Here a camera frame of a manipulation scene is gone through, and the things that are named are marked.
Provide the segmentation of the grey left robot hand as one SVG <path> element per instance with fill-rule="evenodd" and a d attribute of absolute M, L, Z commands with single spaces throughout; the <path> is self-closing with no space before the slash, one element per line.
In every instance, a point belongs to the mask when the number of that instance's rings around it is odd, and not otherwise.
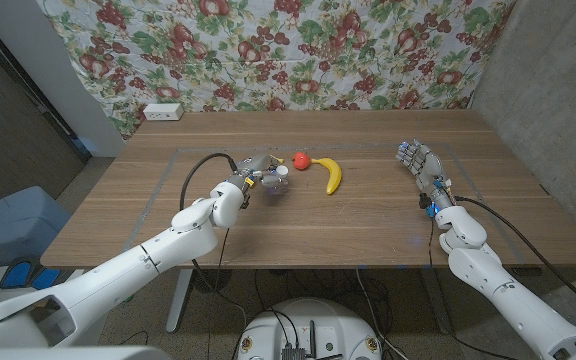
<path fill-rule="evenodd" d="M 252 184 L 278 188 L 288 184 L 288 168 L 284 160 L 271 154 L 254 155 L 237 163 L 237 173 Z"/>

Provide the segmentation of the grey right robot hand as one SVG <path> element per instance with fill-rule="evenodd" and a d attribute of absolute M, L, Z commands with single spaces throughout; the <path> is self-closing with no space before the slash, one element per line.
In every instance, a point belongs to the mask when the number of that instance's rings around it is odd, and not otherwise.
<path fill-rule="evenodd" d="M 421 192 L 429 193 L 445 186 L 447 178 L 441 160 L 426 144 L 417 140 L 402 142 L 395 158 L 412 173 Z"/>

